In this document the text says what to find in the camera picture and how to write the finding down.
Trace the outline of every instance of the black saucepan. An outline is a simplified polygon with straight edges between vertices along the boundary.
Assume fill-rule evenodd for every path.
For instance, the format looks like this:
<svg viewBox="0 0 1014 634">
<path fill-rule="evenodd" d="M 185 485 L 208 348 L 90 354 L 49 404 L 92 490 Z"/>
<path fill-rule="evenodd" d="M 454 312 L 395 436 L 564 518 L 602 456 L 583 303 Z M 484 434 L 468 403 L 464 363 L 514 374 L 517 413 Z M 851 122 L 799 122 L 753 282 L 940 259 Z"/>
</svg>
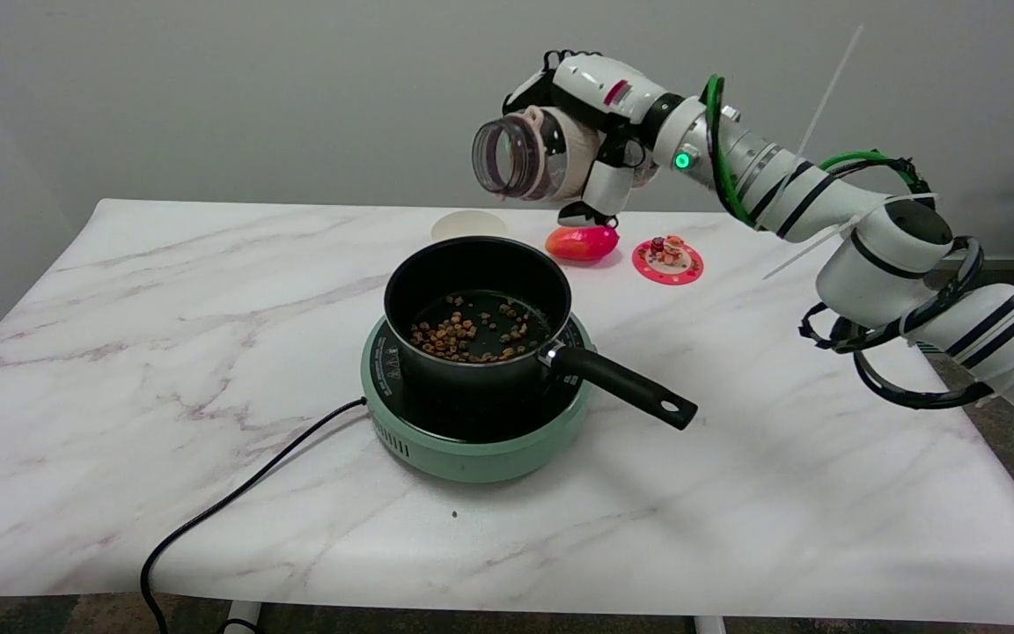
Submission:
<svg viewBox="0 0 1014 634">
<path fill-rule="evenodd" d="M 429 337 L 456 312 L 477 330 L 475 337 L 465 333 L 462 349 L 414 343 L 416 331 Z M 571 286 L 558 264 L 522 242 L 454 237 L 415 253 L 386 284 L 385 318 L 405 343 L 399 353 L 405 380 L 455 404 L 494 409 L 536 397 L 548 381 L 574 374 L 679 430 L 698 410 L 596 352 L 563 345 L 559 336 L 571 318 Z M 482 357 L 494 360 L 472 361 Z"/>
</svg>

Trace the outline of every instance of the mint green induction cooker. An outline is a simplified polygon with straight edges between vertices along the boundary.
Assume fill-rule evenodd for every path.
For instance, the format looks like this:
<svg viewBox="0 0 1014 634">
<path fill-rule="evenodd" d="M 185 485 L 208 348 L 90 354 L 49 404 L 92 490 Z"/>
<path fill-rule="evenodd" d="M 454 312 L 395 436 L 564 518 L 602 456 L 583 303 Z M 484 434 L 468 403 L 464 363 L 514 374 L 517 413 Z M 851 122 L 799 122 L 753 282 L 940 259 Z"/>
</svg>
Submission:
<svg viewBox="0 0 1014 634">
<path fill-rule="evenodd" d="M 576 316 L 570 316 L 559 338 L 594 350 Z M 540 397 L 520 398 L 517 417 L 502 409 L 487 414 L 440 410 L 403 377 L 399 349 L 393 332 L 379 320 L 363 348 L 366 406 L 390 453 L 434 477 L 472 483 L 521 477 L 566 449 L 584 420 L 591 385 L 576 376 L 557 378 Z"/>
</svg>

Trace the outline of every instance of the green cable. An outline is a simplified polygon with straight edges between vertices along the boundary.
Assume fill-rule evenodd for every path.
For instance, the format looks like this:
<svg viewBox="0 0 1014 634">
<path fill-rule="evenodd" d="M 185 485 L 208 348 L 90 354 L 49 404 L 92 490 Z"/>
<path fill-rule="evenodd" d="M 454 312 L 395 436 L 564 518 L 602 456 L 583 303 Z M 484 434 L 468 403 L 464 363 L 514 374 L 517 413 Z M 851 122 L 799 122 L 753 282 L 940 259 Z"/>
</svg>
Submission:
<svg viewBox="0 0 1014 634">
<path fill-rule="evenodd" d="M 820 169 L 822 169 L 824 171 L 828 171 L 828 169 L 831 169 L 832 167 L 835 167 L 835 165 L 841 164 L 842 162 L 849 162 L 849 161 L 853 161 L 853 160 L 874 160 L 874 161 L 884 160 L 884 161 L 890 161 L 890 160 L 893 160 L 893 159 L 890 159 L 890 157 L 886 156 L 884 153 L 882 153 L 882 152 L 880 152 L 878 150 L 868 150 L 868 151 L 861 151 L 861 152 L 846 152 L 846 153 L 843 153 L 843 155 L 836 155 L 834 157 L 829 157 L 828 160 L 825 160 L 825 161 L 821 162 L 820 163 Z M 915 182 L 917 182 L 917 181 L 914 180 L 914 177 L 911 177 L 910 173 L 906 173 L 904 171 L 898 171 L 897 175 L 901 178 L 902 184 L 914 185 Z"/>
<path fill-rule="evenodd" d="M 707 116 L 713 117 L 713 120 L 708 119 L 707 126 L 711 129 L 712 121 L 716 122 L 722 116 L 721 100 L 722 95 L 719 93 L 720 76 L 712 75 L 707 81 Z M 716 161 L 719 165 L 719 172 L 724 175 L 722 180 L 722 191 L 725 193 L 725 198 L 730 204 L 730 208 L 727 210 L 732 216 L 736 217 L 737 220 L 743 222 L 747 227 L 753 227 L 753 221 L 749 218 L 749 213 L 745 212 L 744 206 L 741 204 L 739 198 L 737 198 L 737 190 L 735 189 L 735 182 L 733 182 L 733 173 L 725 162 L 725 154 L 722 153 L 722 144 L 715 139 L 715 156 L 711 157 L 711 160 Z"/>
<path fill-rule="evenodd" d="M 705 104 L 707 104 L 707 128 L 709 131 L 717 131 L 717 124 L 719 124 L 719 118 L 722 116 L 722 105 L 721 99 L 722 95 L 719 91 L 719 84 L 725 84 L 725 81 L 718 75 L 712 75 L 710 79 L 707 80 L 707 87 L 704 89 L 704 93 L 707 96 L 705 98 Z M 749 218 L 749 213 L 745 211 L 744 206 L 741 204 L 741 200 L 737 197 L 737 189 L 735 184 L 735 175 L 730 171 L 727 161 L 725 161 L 725 154 L 722 152 L 722 144 L 719 143 L 719 139 L 715 139 L 715 156 L 711 157 L 712 161 L 715 161 L 717 166 L 717 171 L 721 177 L 722 192 L 725 194 L 725 202 L 728 204 L 727 211 L 730 216 L 734 216 L 737 220 L 743 222 L 747 227 L 752 229 L 760 228 L 756 227 L 755 222 Z M 858 152 L 845 152 L 842 155 L 836 155 L 829 157 L 820 163 L 820 169 L 828 171 L 835 165 L 849 162 L 853 160 L 868 160 L 868 161 L 892 161 L 890 157 L 886 156 L 884 153 L 878 150 L 865 150 Z M 901 178 L 902 182 L 907 185 L 917 184 L 918 181 L 910 173 L 904 171 L 898 171 L 897 175 Z"/>
</svg>

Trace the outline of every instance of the white marble tabletop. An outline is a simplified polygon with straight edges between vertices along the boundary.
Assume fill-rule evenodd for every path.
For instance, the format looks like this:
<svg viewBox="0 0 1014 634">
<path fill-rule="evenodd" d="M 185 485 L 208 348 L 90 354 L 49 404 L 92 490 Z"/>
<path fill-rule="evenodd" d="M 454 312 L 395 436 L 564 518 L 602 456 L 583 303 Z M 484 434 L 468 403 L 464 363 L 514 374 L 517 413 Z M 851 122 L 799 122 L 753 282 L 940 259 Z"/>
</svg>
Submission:
<svg viewBox="0 0 1014 634">
<path fill-rule="evenodd" d="M 158 539 L 362 394 L 386 277 L 446 211 L 101 202 L 0 324 L 0 594 L 134 590 Z M 553 228 L 498 213 L 531 243 Z M 567 269 L 574 309 L 604 353 L 700 404 L 691 428 L 595 394 L 552 465 L 458 485 L 347 414 L 166 551 L 157 588 L 1014 624 L 1014 484 L 968 418 L 877 400 L 797 336 L 831 250 L 764 282 L 799 248 L 722 214 L 623 220 L 623 256 Z M 699 250 L 701 280 L 631 268 L 664 232 Z M 941 389 L 917 350 L 872 358 Z"/>
</svg>

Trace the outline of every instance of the black power cord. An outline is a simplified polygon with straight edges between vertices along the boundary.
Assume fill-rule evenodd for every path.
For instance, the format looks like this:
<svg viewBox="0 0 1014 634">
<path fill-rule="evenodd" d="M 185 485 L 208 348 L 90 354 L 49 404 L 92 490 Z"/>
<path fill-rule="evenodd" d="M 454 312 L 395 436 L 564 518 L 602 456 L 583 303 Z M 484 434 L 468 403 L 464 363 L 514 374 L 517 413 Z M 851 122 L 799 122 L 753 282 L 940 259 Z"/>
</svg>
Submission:
<svg viewBox="0 0 1014 634">
<path fill-rule="evenodd" d="M 151 614 L 153 614 L 154 618 L 156 618 L 158 634 L 169 634 L 169 630 L 166 629 L 166 618 L 163 616 L 162 611 L 158 609 L 158 603 L 154 601 L 154 597 L 151 595 L 151 569 L 154 564 L 156 564 L 158 557 L 162 555 L 163 551 L 168 549 L 170 545 L 176 542 L 178 538 L 184 537 L 184 535 L 189 533 L 189 531 L 194 529 L 194 526 L 208 520 L 208 518 L 212 517 L 212 515 L 217 513 L 218 510 L 224 509 L 225 506 L 230 505 L 230 503 L 237 500 L 237 498 L 246 491 L 252 489 L 252 485 L 261 482 L 261 478 L 265 477 L 265 475 L 269 473 L 273 467 L 277 466 L 279 462 L 287 457 L 287 454 L 291 453 L 297 446 L 299 446 L 299 443 L 306 440 L 310 434 L 315 433 L 315 430 L 318 430 L 321 426 L 327 425 L 327 423 L 334 420 L 335 417 L 338 417 L 339 414 L 342 414 L 347 410 L 354 409 L 354 407 L 358 407 L 359 405 L 366 405 L 365 398 L 358 398 L 355 401 L 351 401 L 350 403 L 347 403 L 347 405 L 338 407 L 337 410 L 334 410 L 331 414 L 325 415 L 325 417 L 320 418 L 320 420 L 313 423 L 303 433 L 299 434 L 295 440 L 289 442 L 289 445 L 285 446 L 284 449 L 281 449 L 281 452 L 277 453 L 277 455 L 267 463 L 265 467 L 261 467 L 261 471 L 252 474 L 252 477 L 246 479 L 241 486 L 237 486 L 232 493 L 226 495 L 226 497 L 222 497 L 221 500 L 215 502 L 209 509 L 202 510 L 201 513 L 198 513 L 197 516 L 192 518 L 189 522 L 177 526 L 173 533 L 164 538 L 162 542 L 158 543 L 158 546 L 154 547 L 154 550 L 151 551 L 150 555 L 148 555 L 146 561 L 143 562 L 143 569 L 140 570 L 140 593 L 143 594 L 143 601 L 148 604 L 149 609 L 151 609 Z M 231 618 L 229 621 L 222 623 L 221 627 L 218 627 L 217 629 L 217 634 L 222 634 L 226 627 L 229 627 L 230 625 L 241 625 L 248 627 L 249 630 L 255 631 L 257 634 L 265 634 L 265 631 L 257 627 L 257 624 L 246 622 L 241 618 Z"/>
</svg>

